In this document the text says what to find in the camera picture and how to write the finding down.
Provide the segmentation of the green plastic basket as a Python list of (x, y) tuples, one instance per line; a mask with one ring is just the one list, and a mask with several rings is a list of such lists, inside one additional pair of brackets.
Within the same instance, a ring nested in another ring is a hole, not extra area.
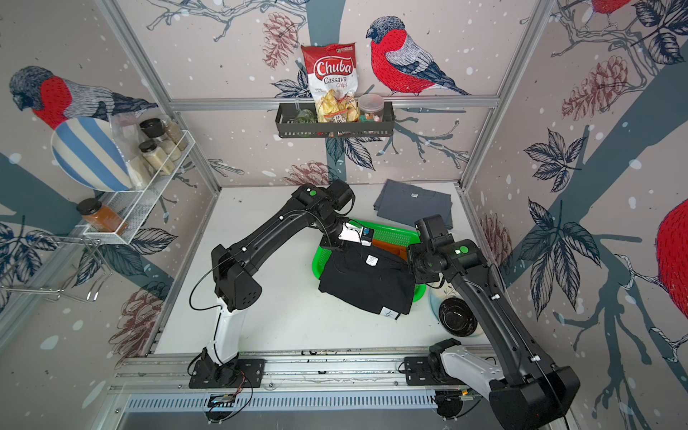
[[(369, 227), (374, 230), (374, 240), (373, 244), (371, 247), (378, 247), (381, 248), (385, 251), (388, 251), (386, 249), (385, 244), (395, 244), (395, 245), (406, 245), (407, 247), (409, 245), (415, 245), (419, 243), (419, 234), (416, 232), (406, 230), (406, 229), (397, 229), (393, 227), (388, 227), (380, 224), (374, 224), (372, 222), (367, 222), (367, 221), (358, 221), (360, 224)], [(323, 247), (319, 247), (316, 251), (313, 263), (312, 263), (312, 271), (315, 277), (319, 280), (320, 283), (320, 276), (323, 273), (324, 266), (328, 262), (329, 257), (331, 256), (331, 253), (334, 251), (339, 251), (342, 249), (342, 247), (348, 243), (347, 241), (342, 241), (340, 244), (340, 247), (331, 250)], [(413, 304), (420, 299), (423, 294), (425, 293), (425, 288), (426, 286), (423, 284), (416, 284), (415, 288), (415, 294), (413, 297)]]

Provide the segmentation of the grey t-shirt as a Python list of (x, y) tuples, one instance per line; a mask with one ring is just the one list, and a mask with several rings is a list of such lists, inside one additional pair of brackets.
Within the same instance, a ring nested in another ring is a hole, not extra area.
[(446, 229), (453, 229), (451, 195), (387, 180), (374, 202), (378, 217), (410, 227), (417, 220), (440, 215)]

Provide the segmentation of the orange t-shirt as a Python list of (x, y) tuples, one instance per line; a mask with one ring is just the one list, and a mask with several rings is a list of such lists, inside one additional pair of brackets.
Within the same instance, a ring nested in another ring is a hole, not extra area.
[(406, 245), (386, 243), (385, 246), (390, 253), (399, 256), (399, 258), (403, 259), (404, 261), (408, 260), (408, 247)]

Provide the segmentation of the black t-shirt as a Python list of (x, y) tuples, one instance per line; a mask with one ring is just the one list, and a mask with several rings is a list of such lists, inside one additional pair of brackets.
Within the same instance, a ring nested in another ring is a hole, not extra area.
[(319, 283), (324, 294), (392, 319), (410, 313), (415, 288), (405, 260), (378, 247), (350, 242), (331, 253)]

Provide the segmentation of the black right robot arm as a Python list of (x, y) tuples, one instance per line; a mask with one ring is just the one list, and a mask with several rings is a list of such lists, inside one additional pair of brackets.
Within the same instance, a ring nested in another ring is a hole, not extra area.
[(529, 334), (478, 246), (470, 239), (455, 240), (439, 215), (415, 226), (420, 241), (408, 247), (415, 281), (445, 281), (459, 293), (490, 341), (496, 363), (458, 340), (444, 340), (425, 358), (405, 359), (407, 383), (463, 383), (488, 400), (504, 429), (539, 429), (565, 417), (581, 387), (578, 376), (571, 367), (559, 367)]

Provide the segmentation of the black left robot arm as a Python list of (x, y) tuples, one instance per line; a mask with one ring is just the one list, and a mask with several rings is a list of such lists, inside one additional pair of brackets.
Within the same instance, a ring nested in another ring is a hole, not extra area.
[(322, 233), (322, 248), (342, 248), (340, 234), (349, 218), (339, 211), (354, 202), (354, 192), (339, 179), (326, 188), (299, 186), (286, 204), (253, 233), (231, 247), (218, 245), (211, 251), (214, 292), (220, 311), (205, 353), (214, 365), (223, 367), (238, 357), (245, 310), (263, 291), (254, 274), (293, 236), (311, 226)]

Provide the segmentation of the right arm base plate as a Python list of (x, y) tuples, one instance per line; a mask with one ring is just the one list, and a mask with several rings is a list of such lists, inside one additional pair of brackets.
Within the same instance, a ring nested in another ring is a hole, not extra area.
[(448, 376), (437, 359), (425, 357), (406, 357), (398, 371), (405, 376), (408, 386), (467, 386), (464, 381)]

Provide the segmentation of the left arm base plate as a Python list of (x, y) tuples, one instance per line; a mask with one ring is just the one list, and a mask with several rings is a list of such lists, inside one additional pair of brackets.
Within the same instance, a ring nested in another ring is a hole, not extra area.
[(266, 360), (261, 358), (233, 358), (224, 365), (203, 357), (195, 362), (188, 386), (206, 390), (220, 388), (260, 388)]

